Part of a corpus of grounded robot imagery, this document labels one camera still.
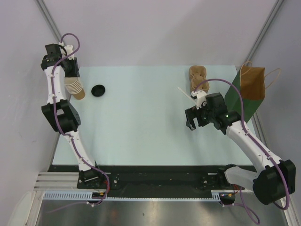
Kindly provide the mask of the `stack of paper cups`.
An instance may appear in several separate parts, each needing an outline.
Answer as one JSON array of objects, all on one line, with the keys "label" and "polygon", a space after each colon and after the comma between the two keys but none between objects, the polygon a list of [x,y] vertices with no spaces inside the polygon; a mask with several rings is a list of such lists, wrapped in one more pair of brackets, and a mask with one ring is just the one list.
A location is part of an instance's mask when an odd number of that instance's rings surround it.
[{"label": "stack of paper cups", "polygon": [[86,95],[79,77],[65,77],[64,86],[77,100],[82,100]]}]

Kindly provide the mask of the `black plastic cup lid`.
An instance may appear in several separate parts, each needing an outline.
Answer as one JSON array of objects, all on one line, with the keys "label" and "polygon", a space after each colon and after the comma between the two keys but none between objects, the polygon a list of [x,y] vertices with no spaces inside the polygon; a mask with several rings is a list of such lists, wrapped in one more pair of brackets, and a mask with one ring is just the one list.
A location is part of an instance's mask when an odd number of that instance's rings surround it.
[{"label": "black plastic cup lid", "polygon": [[101,97],[104,95],[106,89],[104,85],[98,84],[92,87],[91,94],[95,97]]}]

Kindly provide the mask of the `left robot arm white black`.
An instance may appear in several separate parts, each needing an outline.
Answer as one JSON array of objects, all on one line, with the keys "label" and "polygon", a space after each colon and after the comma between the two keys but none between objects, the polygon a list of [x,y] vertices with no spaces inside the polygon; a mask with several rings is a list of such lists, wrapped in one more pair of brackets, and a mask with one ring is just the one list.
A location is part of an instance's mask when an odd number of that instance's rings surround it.
[{"label": "left robot arm white black", "polygon": [[46,45],[45,48],[47,54],[42,59],[41,68],[47,78],[48,100],[41,108],[42,113],[53,130],[67,140],[76,156],[79,168],[77,188],[102,188],[107,184],[107,180],[96,161],[85,150],[79,133],[79,113],[67,97],[68,94],[77,100],[85,97],[73,46],[60,42]]}]

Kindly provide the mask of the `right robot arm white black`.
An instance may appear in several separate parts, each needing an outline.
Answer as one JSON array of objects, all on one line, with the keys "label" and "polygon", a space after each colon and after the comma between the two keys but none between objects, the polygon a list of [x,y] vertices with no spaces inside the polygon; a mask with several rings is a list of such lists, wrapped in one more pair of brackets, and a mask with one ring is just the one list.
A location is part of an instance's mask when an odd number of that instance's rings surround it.
[{"label": "right robot arm white black", "polygon": [[255,171],[230,164],[220,169],[217,184],[228,189],[236,184],[254,192],[257,199],[269,205],[295,192],[296,167],[291,160],[282,160],[272,153],[241,120],[236,111],[228,111],[221,93],[207,94],[193,91],[191,99],[196,104],[186,109],[186,125],[190,130],[213,124],[234,141],[248,157]]}]

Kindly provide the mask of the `white wrapped straw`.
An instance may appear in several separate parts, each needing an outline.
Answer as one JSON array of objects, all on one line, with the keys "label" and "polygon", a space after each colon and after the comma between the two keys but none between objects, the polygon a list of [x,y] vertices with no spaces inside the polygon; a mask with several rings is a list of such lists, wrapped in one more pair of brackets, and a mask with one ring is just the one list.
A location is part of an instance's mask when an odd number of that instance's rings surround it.
[{"label": "white wrapped straw", "polygon": [[186,92],[184,92],[180,87],[177,87],[177,89],[181,92],[181,93],[183,93],[194,105],[196,105],[197,104],[197,102],[191,97],[191,96],[189,96]]}]

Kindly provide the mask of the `brown pulp cup carrier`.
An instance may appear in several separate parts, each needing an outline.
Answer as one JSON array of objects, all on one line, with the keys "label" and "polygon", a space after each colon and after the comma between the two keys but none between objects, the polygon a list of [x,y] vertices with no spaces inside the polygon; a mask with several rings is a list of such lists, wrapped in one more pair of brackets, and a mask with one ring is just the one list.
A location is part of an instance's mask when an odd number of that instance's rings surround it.
[{"label": "brown pulp cup carrier", "polygon": [[197,85],[206,80],[206,68],[193,65],[189,68],[190,92],[193,92]]}]

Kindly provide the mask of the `green brown paper bag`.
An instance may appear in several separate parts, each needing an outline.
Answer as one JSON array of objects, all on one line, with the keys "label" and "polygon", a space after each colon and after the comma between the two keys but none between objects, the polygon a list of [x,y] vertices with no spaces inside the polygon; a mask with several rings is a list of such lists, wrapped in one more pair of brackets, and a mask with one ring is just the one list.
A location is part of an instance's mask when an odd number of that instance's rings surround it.
[{"label": "green brown paper bag", "polygon": [[245,122],[249,122],[265,99],[266,89],[271,86],[265,85],[265,79],[274,72],[279,77],[282,70],[277,68],[265,73],[264,67],[253,67],[251,61],[243,63],[225,95],[227,109],[238,112]]}]

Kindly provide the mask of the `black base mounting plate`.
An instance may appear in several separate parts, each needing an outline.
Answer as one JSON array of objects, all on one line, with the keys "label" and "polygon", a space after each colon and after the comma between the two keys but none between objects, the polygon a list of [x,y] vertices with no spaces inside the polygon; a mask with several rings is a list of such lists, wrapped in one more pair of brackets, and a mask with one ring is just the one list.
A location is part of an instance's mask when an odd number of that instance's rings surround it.
[{"label": "black base mounting plate", "polygon": [[[205,166],[101,166],[108,176],[110,198],[200,199],[214,190],[234,192],[237,182],[227,182],[224,165]],[[49,172],[76,172],[75,165],[51,165]]]}]

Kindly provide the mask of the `left aluminium frame post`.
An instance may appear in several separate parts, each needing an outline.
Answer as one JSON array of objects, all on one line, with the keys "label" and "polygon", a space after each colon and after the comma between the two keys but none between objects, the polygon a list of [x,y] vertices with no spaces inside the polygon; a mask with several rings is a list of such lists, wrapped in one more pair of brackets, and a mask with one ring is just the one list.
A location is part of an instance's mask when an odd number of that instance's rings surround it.
[{"label": "left aluminium frame post", "polygon": [[53,19],[46,3],[44,0],[34,0],[34,2],[36,3],[41,15],[43,16],[44,20],[46,21],[51,33],[53,34],[55,40],[57,43],[60,42],[61,40],[61,32],[59,31],[57,24],[55,22],[55,20]]}]

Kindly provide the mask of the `aluminium frame post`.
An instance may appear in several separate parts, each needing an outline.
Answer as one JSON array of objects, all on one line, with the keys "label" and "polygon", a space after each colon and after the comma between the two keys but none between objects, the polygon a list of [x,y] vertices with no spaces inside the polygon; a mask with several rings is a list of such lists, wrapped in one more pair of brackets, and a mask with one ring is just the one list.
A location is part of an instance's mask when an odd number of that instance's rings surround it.
[{"label": "aluminium frame post", "polygon": [[246,58],[245,58],[245,62],[246,61],[252,61],[254,56],[256,55],[256,52],[258,51],[261,43],[263,42],[266,34],[268,33],[268,31],[270,30],[270,27],[272,26],[272,24],[274,23],[277,15],[279,14],[281,8],[283,7],[283,5],[285,4],[286,0],[277,0],[272,8],[272,10],[270,11],[265,23],[263,24],[254,44],[252,45],[249,53],[247,54]]},{"label": "aluminium frame post", "polygon": [[59,31],[57,24],[55,22],[55,20],[53,19],[46,3],[44,0],[34,0],[34,2],[36,3],[41,15],[43,16],[44,20],[46,21],[51,33],[53,34],[55,40],[57,43],[60,42],[61,40],[61,32]]}]

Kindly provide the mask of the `aluminium rail bottom left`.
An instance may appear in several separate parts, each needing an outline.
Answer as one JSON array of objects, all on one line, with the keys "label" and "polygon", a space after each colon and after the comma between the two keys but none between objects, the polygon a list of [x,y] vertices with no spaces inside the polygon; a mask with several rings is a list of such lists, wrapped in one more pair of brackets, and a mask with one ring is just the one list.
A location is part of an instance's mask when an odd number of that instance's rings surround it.
[{"label": "aluminium rail bottom left", "polygon": [[76,172],[40,172],[35,191],[72,191],[77,190],[79,174]]}]

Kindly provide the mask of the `right aluminium frame post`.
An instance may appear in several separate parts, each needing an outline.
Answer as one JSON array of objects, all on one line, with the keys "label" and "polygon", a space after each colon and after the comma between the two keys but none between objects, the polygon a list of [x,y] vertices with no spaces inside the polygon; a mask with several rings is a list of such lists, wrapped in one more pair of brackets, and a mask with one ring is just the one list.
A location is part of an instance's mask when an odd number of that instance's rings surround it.
[{"label": "right aluminium frame post", "polygon": [[261,43],[263,42],[266,34],[268,33],[268,31],[270,30],[270,27],[272,26],[272,24],[274,23],[277,15],[279,14],[281,8],[283,7],[283,5],[285,4],[286,0],[277,0],[272,8],[272,10],[270,11],[265,23],[263,24],[254,44],[252,45],[249,53],[247,54],[246,58],[245,58],[245,62],[246,61],[252,61],[254,56],[256,55],[256,52],[258,51]]}]

